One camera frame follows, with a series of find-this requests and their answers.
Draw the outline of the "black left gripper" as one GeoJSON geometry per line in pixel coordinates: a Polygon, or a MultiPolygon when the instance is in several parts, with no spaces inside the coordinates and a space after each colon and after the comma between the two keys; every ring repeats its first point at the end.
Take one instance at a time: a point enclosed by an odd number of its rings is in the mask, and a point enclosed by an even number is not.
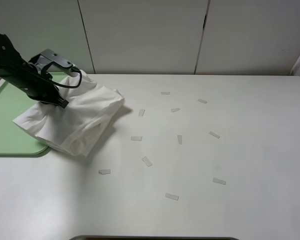
{"type": "Polygon", "coordinates": [[[52,104],[65,109],[68,101],[64,99],[59,92],[59,89],[52,83],[52,75],[48,72],[26,73],[26,95],[32,100],[52,104]]]}

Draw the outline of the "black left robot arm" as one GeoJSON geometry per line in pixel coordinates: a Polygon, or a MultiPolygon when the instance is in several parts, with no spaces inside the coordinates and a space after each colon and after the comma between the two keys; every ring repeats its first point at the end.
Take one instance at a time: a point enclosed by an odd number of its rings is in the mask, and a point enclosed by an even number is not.
{"type": "Polygon", "coordinates": [[[52,82],[52,75],[41,71],[34,63],[23,60],[5,34],[0,34],[0,78],[37,102],[63,109],[68,105],[52,82]]]}

